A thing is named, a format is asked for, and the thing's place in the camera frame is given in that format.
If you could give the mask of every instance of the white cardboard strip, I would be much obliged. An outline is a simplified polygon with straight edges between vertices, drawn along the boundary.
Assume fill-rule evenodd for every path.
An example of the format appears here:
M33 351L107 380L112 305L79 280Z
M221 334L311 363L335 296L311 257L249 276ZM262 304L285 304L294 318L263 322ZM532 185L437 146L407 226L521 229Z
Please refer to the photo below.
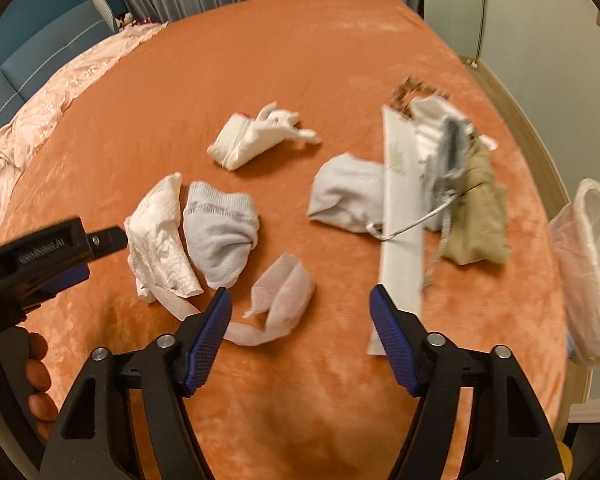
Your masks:
M413 125L387 106L382 107L384 129L384 219L382 232L392 233L422 216L418 150ZM422 225L382 242L379 283L396 307L420 316L422 310ZM369 355L384 355L372 326Z

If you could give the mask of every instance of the finger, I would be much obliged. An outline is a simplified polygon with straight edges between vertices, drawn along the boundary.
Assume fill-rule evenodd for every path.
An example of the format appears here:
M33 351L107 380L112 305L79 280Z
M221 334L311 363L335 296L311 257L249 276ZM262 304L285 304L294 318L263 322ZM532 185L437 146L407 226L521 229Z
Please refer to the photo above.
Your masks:
M29 334L29 357L42 361L46 356L48 350L45 338L36 332Z
M29 359L24 367L24 375L27 378L27 381L29 381L29 384L39 392L46 392L51 388L49 371L40 361Z
M58 408L47 394L38 393L29 396L29 409L43 422L53 422L58 417Z
M36 424L36 430L38 430L39 436L45 440L49 440L53 428L54 424L52 422L39 422Z

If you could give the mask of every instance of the white wall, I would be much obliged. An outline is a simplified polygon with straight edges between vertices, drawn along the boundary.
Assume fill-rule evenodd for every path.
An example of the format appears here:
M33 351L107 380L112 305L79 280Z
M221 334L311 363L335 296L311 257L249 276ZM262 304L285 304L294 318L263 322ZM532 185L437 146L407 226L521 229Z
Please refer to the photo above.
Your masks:
M455 52L475 57L482 0L424 0L424 19Z
M591 0L488 0L482 60L544 140L569 193L600 181L600 28Z

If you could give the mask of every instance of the white plastic bag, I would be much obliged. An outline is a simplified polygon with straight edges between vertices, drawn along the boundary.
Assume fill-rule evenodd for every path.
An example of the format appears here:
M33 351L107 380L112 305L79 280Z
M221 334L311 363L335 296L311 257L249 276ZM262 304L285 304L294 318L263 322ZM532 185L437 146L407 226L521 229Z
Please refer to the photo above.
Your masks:
M600 183L586 178L550 223L574 357L600 366Z

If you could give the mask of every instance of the orange blanket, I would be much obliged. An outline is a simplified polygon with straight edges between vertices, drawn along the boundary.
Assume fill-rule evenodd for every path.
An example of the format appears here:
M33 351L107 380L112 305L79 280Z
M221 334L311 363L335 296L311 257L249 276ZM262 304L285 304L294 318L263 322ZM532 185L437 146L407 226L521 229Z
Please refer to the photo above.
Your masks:
M260 348L224 343L208 383L186 402L218 480L382 480L406 436L415 402L382 357L365 354L367 298L379 243L309 222L312 179L332 156L382 160L380 107L416 73L495 138L497 180L509 189L502 268L443 262L424 297L423 322L457 345L516 353L550 420L564 379L565 324L546 216L506 126L452 51L398 0L251 0L167 27L120 60L67 110L16 186L0 243L80 215L88 230L122 224L167 174L249 193L260 241L232 289L234 319L251 284L284 252L298 256L317 291L291 336ZM297 110L318 147L284 142L235 173L206 154L234 112L277 100ZM186 188L182 190L182 199ZM437 239L428 235L428 257ZM210 295L193 299L204 307ZM48 338L60 403L91 349L142 348L178 322L136 299L126 253L91 266L91 279L31 314ZM445 478L462 457L470 395L462 398ZM134 406L138 410L138 396ZM146 450L146 428L138 430ZM155 478L152 458L142 460Z

